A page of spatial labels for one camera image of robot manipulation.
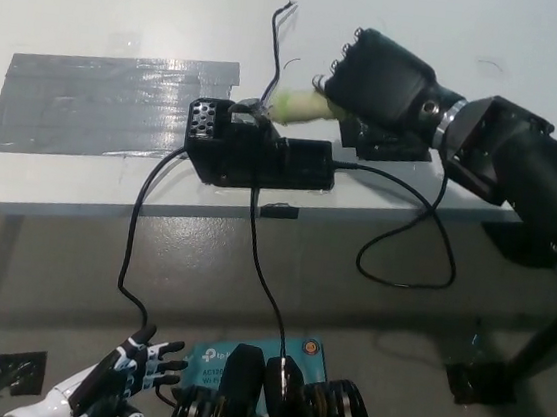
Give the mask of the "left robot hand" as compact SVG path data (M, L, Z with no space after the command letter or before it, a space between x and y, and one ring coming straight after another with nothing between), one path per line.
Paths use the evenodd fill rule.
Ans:
M175 373L187 367L187 361L164 359L169 353L184 349L182 341L152 343L154 324L139 329L93 366L69 396L72 417L145 417L130 405L142 391L161 385L175 385Z

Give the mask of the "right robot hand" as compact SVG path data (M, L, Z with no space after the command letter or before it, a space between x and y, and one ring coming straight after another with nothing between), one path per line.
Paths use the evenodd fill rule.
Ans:
M319 90L346 114L431 145L444 116L465 103L426 62L375 29L357 29Z

